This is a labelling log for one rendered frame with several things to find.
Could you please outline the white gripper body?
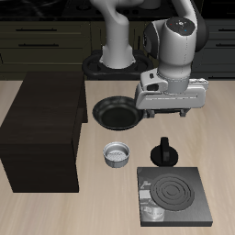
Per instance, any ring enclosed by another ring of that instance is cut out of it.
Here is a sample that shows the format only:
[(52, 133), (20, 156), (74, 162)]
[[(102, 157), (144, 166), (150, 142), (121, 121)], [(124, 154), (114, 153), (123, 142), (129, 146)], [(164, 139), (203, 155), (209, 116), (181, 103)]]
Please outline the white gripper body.
[(183, 109), (200, 108), (205, 104), (208, 81), (190, 79), (187, 89), (179, 95), (167, 95), (165, 92), (144, 91), (137, 85), (135, 103), (137, 109)]

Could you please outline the round black stove knob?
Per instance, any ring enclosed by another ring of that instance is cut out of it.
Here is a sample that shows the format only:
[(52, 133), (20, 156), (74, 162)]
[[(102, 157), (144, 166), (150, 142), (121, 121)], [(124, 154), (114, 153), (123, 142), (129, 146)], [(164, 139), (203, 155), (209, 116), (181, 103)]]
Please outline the round black stove knob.
[(161, 142), (151, 150), (151, 161), (159, 167), (175, 166), (178, 162), (178, 152), (169, 145), (167, 137), (161, 137)]

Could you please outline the dark grey stove plate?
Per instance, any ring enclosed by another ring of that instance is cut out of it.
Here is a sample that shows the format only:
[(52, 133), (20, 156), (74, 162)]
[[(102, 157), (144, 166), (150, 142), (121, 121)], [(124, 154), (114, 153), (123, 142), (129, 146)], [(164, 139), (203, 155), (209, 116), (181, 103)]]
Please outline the dark grey stove plate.
[(142, 227), (211, 227), (213, 220), (196, 167), (138, 167)]

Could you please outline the black frying pan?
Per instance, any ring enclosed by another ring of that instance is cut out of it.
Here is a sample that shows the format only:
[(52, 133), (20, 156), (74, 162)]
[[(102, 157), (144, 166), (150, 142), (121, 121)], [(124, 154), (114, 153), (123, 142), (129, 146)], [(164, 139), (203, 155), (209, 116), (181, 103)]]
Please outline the black frying pan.
[(144, 117), (144, 111), (136, 108), (131, 97), (110, 96), (94, 106), (93, 117), (102, 127), (121, 131), (137, 126)]

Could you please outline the small grey fluted dish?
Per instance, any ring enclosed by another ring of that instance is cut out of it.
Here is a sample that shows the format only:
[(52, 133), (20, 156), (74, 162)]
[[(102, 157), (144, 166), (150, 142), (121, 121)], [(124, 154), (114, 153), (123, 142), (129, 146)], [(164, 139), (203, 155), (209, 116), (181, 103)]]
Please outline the small grey fluted dish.
[(129, 161), (129, 146), (123, 142), (110, 142), (103, 149), (106, 164), (111, 168), (124, 167)]

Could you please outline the dark wooden cabinet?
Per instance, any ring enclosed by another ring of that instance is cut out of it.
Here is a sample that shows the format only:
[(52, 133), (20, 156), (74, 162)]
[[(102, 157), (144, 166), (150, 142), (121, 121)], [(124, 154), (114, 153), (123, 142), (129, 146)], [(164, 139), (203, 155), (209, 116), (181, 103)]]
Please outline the dark wooden cabinet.
[(0, 161), (15, 193), (77, 193), (88, 121), (81, 72), (29, 72), (0, 127)]

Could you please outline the dark kitchen cupboards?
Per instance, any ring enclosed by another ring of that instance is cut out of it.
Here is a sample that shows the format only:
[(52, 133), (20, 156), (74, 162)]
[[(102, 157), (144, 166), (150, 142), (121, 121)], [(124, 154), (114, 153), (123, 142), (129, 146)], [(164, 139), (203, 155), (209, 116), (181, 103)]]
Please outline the dark kitchen cupboards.
[[(194, 76), (235, 79), (235, 0), (194, 0), (209, 26)], [(27, 72), (80, 71), (106, 44), (101, 13), (89, 0), (0, 0), (0, 81)]]

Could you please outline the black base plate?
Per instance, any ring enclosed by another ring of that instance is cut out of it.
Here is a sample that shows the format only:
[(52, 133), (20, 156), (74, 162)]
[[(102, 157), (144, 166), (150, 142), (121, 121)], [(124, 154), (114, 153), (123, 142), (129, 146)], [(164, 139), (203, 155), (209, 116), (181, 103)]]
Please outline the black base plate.
[(84, 74), (90, 80), (139, 80), (140, 74), (153, 68), (152, 61), (142, 50), (134, 50), (135, 62), (123, 69), (112, 69), (100, 62), (103, 55), (101, 50), (93, 50), (83, 62)]

